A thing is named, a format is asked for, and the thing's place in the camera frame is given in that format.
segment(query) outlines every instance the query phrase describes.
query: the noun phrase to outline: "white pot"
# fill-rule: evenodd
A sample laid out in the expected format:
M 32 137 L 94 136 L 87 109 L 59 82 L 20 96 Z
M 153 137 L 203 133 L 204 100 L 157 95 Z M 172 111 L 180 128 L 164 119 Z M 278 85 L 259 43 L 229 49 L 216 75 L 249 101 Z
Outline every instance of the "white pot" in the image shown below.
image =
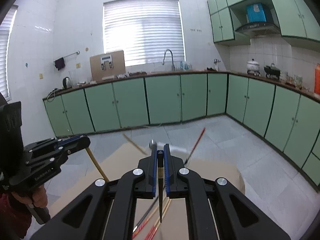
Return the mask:
M 259 71 L 260 64 L 256 62 L 254 59 L 247 62 L 247 69 L 251 71 Z

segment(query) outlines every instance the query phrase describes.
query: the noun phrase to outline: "window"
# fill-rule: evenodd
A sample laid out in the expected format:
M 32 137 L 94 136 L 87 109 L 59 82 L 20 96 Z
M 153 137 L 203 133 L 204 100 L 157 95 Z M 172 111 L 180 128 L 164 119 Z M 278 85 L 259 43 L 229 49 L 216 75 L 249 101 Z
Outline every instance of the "window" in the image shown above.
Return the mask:
M 7 57 L 11 30 L 18 7 L 13 5 L 0 25 L 0 92 L 9 99 Z
M 104 52 L 122 49 L 126 66 L 162 62 L 166 49 L 185 60 L 179 0 L 107 2 L 103 28 Z

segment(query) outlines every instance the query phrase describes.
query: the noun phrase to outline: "range hood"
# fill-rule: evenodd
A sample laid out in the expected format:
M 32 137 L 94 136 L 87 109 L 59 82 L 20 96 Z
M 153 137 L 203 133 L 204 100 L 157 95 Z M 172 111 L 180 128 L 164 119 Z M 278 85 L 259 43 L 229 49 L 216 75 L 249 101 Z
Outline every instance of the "range hood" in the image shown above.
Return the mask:
M 250 38 L 255 38 L 261 35 L 281 34 L 280 28 L 274 23 L 268 22 L 251 22 L 242 25 L 236 32 L 243 33 Z

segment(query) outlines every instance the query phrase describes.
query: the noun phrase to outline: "brown countertop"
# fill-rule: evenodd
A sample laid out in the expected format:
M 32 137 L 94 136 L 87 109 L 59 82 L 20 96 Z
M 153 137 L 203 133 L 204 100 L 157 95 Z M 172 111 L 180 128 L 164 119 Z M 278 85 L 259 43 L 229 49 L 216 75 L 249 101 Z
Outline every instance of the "brown countertop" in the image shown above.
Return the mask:
M 298 88 L 289 86 L 285 84 L 284 82 L 275 80 L 275 79 L 269 79 L 265 77 L 258 77 L 258 76 L 253 76 L 253 75 L 248 75 L 247 73 L 241 73 L 241 72 L 236 72 L 236 71 L 208 71 L 208 70 L 189 70 L 189 71 L 161 71 L 161 72 L 151 72 L 151 73 L 146 73 L 146 74 L 140 74 L 140 75 L 135 75 L 135 76 L 130 76 L 126 78 L 116 78 L 116 79 L 109 79 L 109 80 L 104 80 L 104 81 L 98 81 L 96 84 L 85 84 L 82 85 L 81 87 L 76 87 L 76 88 L 70 88 L 70 89 L 65 89 L 65 90 L 60 90 L 59 92 L 55 93 L 55 96 L 63 95 L 66 93 L 70 93 L 76 90 L 84 89 L 84 88 L 89 88 L 89 87 L 94 87 L 98 85 L 103 85 L 103 84 L 108 84 L 112 82 L 118 82 L 118 81 L 123 81 L 123 80 L 129 80 L 129 79 L 135 79 L 135 78 L 144 78 L 144 77 L 154 77 L 154 76 L 169 76 L 169 75 L 181 75 L 181 74 L 201 74 L 201 73 L 228 73 L 232 75 L 237 75 L 237 76 L 242 76 L 242 77 L 248 77 L 252 79 L 257 79 L 260 81 L 268 82 L 271 84 L 275 84 L 277 86 L 281 86 L 284 88 L 287 88 L 289 90 L 292 90 L 296 93 L 299 93 L 301 95 L 304 95 L 318 103 L 320 103 L 320 95 L 307 91 L 307 90 L 300 90 Z

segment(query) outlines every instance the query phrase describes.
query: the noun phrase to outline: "electric kettle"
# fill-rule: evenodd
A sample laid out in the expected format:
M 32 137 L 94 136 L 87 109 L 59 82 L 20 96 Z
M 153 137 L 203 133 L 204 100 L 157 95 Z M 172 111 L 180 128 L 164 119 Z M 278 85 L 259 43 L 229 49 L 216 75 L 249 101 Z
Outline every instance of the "electric kettle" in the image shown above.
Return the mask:
M 65 77 L 62 81 L 63 88 L 68 89 L 72 87 L 71 79 L 69 77 Z

